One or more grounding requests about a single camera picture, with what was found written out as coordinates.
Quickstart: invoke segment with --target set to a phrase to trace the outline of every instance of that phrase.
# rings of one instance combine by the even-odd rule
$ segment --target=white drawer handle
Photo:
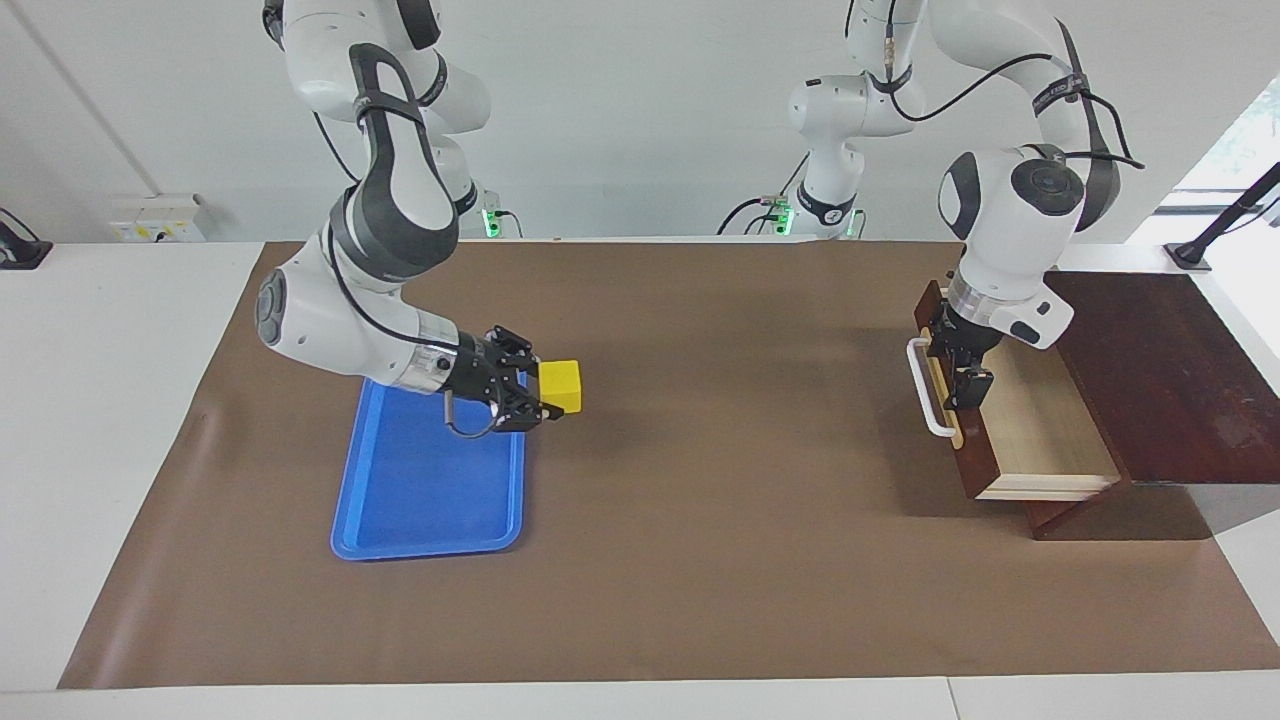
[[[906,363],[911,366],[911,378],[915,380],[915,395],[920,401],[920,411],[924,414],[924,424],[929,432],[951,441],[956,450],[960,448],[957,438],[960,432],[956,428],[943,425],[933,416],[933,401],[929,398],[928,380],[924,378],[924,368],[920,365],[920,350],[928,348],[929,338],[915,337],[906,343]]]

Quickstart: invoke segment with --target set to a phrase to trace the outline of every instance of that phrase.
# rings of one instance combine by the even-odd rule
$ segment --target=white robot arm
[[[865,70],[809,81],[792,94],[792,123],[810,146],[809,172],[791,202],[794,232],[835,237],[849,222],[863,174],[852,138],[909,132],[955,102],[918,114],[911,49],[925,12],[947,56],[1028,94],[1042,136],[1015,149],[965,152],[940,190],[938,210],[966,252],[932,351],[948,355],[957,373],[948,406],[973,407],[992,380],[980,368],[983,354],[1001,338],[1043,350],[1070,324],[1074,311],[1044,284],[1044,273],[1073,233],[1115,201],[1117,163],[1142,165],[1128,147],[1125,156],[1108,150],[1094,105],[1111,108],[1089,91],[1070,32],[1039,0],[858,0],[846,36]]]
[[[465,132],[489,114],[479,81],[430,49],[439,37],[430,1],[268,0],[264,19],[300,97],[357,123],[370,161],[323,229],[262,283],[262,342],[333,373],[486,402],[489,430],[558,419],[561,409],[520,383],[539,364],[527,341],[500,327],[474,337],[401,300],[406,282],[453,254],[461,204],[476,195],[461,150],[436,152],[429,124]]]

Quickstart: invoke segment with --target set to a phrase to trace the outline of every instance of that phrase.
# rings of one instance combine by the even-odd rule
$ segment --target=white table
[[[713,240],[724,241],[687,242]],[[0,438],[6,441],[0,454],[0,719],[1178,720],[1280,712],[1280,671],[54,692],[260,249],[65,245],[37,273],[0,274],[0,368],[10,377],[23,370],[0,386]],[[1061,266],[1174,270],[1156,249],[1128,246],[1074,246]],[[1212,275],[1197,283],[1280,388],[1280,357],[1258,323]],[[1219,542],[1268,626],[1280,630],[1280,566],[1272,560],[1280,514]]]

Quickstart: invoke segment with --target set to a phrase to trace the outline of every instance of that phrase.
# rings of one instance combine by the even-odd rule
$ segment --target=black stand
[[[0,270],[35,270],[54,249],[52,242],[24,242],[23,252],[15,254],[18,260],[0,260]]]
[[[1222,233],[1230,229],[1236,220],[1243,218],[1251,208],[1257,205],[1277,184],[1280,184],[1280,163],[1271,165],[1271,169],[1258,178],[1258,182],[1253,183],[1253,187],[1245,190],[1244,195],[1230,208],[1222,210],[1222,214],[1199,237],[1181,245],[1166,245],[1165,252],[1169,252],[1174,264],[1184,270],[1212,270],[1213,268],[1204,261],[1204,251],[1208,250],[1208,246],[1213,245],[1213,241],[1219,237],[1222,237]]]
[[[0,270],[35,270],[52,247],[52,242],[23,240],[0,223]]]

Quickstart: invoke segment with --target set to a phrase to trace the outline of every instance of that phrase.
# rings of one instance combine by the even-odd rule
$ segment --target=wooden cabinet
[[[1047,352],[1005,342],[956,414],[974,500],[1039,539],[1201,539],[1280,509],[1280,398],[1185,275],[1052,273],[1076,316]],[[916,307],[924,327],[941,301]]]

